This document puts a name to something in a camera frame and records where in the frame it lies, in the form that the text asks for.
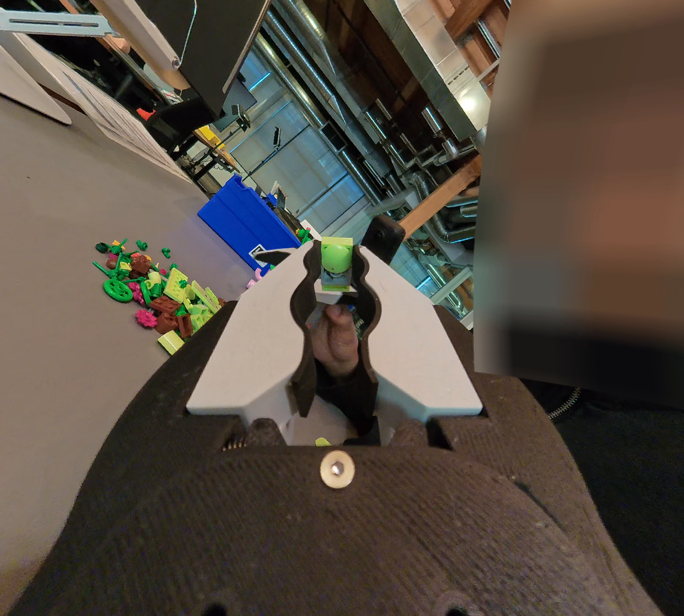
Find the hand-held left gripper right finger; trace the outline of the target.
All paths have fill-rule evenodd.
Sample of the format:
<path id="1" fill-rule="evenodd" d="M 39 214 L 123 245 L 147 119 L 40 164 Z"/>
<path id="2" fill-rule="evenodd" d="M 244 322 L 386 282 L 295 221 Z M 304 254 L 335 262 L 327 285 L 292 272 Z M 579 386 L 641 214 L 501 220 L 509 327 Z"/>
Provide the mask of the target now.
<path id="1" fill-rule="evenodd" d="M 406 420 L 480 415 L 482 401 L 429 298 L 364 246 L 354 247 L 353 284 L 380 440 Z"/>

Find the small lime brown brick block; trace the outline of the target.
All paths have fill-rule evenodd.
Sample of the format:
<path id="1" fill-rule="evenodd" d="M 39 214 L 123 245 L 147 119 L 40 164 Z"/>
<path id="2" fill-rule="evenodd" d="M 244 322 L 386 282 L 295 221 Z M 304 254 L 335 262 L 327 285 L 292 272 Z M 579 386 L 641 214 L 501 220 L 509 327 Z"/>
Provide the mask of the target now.
<path id="1" fill-rule="evenodd" d="M 321 289 L 331 293 L 348 293 L 352 280 L 352 238 L 325 236 L 321 239 Z"/>

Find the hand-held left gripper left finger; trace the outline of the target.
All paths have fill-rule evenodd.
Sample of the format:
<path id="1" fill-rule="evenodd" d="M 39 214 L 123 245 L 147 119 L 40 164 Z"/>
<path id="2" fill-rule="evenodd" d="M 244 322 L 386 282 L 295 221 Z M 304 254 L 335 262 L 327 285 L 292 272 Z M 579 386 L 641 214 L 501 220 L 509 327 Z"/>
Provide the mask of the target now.
<path id="1" fill-rule="evenodd" d="M 305 244 L 239 298 L 187 401 L 189 413 L 236 415 L 244 426 L 269 418 L 286 443 L 295 442 L 295 416 L 305 418 L 315 398 L 306 323 L 320 273 L 320 244 Z"/>

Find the person's black jacket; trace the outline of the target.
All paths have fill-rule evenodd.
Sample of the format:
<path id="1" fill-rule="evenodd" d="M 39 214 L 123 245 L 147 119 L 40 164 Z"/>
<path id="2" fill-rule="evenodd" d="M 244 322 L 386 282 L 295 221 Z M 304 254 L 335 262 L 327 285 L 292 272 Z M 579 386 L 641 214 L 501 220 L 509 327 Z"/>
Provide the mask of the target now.
<path id="1" fill-rule="evenodd" d="M 683 614 L 683 410 L 522 379 L 555 424 L 620 554 Z"/>

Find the silver ventilation duct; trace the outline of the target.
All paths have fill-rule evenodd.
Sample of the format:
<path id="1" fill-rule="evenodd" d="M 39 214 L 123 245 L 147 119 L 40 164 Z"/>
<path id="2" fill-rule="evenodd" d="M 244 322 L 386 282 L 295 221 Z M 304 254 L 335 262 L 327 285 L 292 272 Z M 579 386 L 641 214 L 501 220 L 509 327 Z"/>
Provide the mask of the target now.
<path id="1" fill-rule="evenodd" d="M 491 101 L 445 28 L 435 0 L 364 0 L 458 141 L 483 150 Z"/>

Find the blue plastic bin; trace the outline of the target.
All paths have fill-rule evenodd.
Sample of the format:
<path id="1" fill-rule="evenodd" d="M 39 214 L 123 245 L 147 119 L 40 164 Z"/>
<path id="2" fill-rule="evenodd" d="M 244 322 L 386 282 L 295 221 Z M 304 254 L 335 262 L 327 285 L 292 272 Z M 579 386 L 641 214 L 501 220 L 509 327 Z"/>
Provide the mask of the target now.
<path id="1" fill-rule="evenodd" d="M 257 264 L 249 252 L 258 244 L 268 251 L 298 248 L 295 234 L 240 176 L 232 176 L 198 211 L 198 217 L 252 270 Z"/>

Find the pink brick flower pot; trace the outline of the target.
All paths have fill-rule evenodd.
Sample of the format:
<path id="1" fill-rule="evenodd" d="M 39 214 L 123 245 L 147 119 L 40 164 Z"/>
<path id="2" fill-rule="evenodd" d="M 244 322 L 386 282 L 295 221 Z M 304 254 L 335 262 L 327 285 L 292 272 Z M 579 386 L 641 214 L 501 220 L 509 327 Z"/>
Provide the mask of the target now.
<path id="1" fill-rule="evenodd" d="M 302 227 L 295 230 L 295 237 L 297 239 L 297 246 L 304 245 L 305 243 L 311 242 L 316 239 L 320 239 L 321 235 L 316 231 L 308 222 L 302 222 Z M 286 247 L 280 249 L 269 250 L 269 253 L 263 254 L 261 261 L 254 260 L 256 262 L 256 268 L 250 281 L 246 284 L 245 289 L 248 290 L 252 288 L 258 281 L 260 281 L 269 271 L 273 270 L 280 262 L 282 262 L 287 256 L 289 256 L 292 248 L 287 249 Z"/>

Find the person's right forearm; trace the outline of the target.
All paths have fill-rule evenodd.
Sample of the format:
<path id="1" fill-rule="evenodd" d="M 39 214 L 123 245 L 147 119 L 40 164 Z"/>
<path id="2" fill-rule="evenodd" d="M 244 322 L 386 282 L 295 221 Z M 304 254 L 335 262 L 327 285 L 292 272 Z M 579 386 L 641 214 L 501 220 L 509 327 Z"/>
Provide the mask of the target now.
<path id="1" fill-rule="evenodd" d="M 334 377 L 323 363 L 315 360 L 316 395 L 336 407 L 356 430 L 357 437 L 348 439 L 346 444 L 379 446 L 379 423 L 362 368 L 358 363 L 347 376 Z"/>

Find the wooden ceiling beam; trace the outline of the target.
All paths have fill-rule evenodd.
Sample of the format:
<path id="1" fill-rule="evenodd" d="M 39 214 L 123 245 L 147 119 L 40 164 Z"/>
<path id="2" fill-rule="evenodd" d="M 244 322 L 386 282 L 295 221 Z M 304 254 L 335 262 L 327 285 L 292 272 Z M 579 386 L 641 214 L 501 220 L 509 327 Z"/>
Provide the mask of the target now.
<path id="1" fill-rule="evenodd" d="M 404 229 L 404 241 L 424 226 L 447 203 L 467 189 L 482 173 L 482 156 L 479 154 L 463 165 L 453 176 L 440 184 L 432 193 L 423 198 L 399 225 Z"/>

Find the pile of loose toy bricks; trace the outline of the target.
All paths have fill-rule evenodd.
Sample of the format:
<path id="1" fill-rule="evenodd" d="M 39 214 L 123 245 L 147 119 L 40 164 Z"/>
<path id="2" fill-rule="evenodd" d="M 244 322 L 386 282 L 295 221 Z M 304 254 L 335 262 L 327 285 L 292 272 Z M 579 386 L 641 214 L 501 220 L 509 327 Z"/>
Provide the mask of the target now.
<path id="1" fill-rule="evenodd" d="M 133 305 L 135 324 L 154 331 L 157 339 L 177 330 L 186 344 L 227 304 L 212 289 L 185 275 L 172 262 L 169 248 L 161 250 L 161 263 L 152 260 L 149 245 L 142 240 L 135 241 L 133 249 L 128 248 L 127 239 L 99 242 L 94 248 L 100 260 L 93 265 L 104 276 L 104 294 L 117 304 Z"/>

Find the laminated paper sheet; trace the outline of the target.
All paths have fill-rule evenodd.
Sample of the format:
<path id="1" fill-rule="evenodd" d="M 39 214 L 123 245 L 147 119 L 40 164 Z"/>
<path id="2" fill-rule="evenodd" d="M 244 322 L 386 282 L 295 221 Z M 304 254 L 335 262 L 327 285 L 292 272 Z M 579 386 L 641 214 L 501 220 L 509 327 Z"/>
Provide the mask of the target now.
<path id="1" fill-rule="evenodd" d="M 60 61 L 56 66 L 56 77 L 66 95 L 109 139 L 191 183 L 187 174 L 152 138 L 142 122 L 121 104 Z"/>

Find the person's right hand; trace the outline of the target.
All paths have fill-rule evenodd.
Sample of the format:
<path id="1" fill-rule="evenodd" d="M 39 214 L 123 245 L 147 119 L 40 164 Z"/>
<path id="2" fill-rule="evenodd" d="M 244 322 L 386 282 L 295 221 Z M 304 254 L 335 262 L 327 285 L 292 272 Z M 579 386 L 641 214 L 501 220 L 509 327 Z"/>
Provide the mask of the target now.
<path id="1" fill-rule="evenodd" d="M 311 326 L 315 359 L 336 380 L 347 379 L 358 361 L 358 335 L 347 305 L 322 304 L 318 320 Z"/>

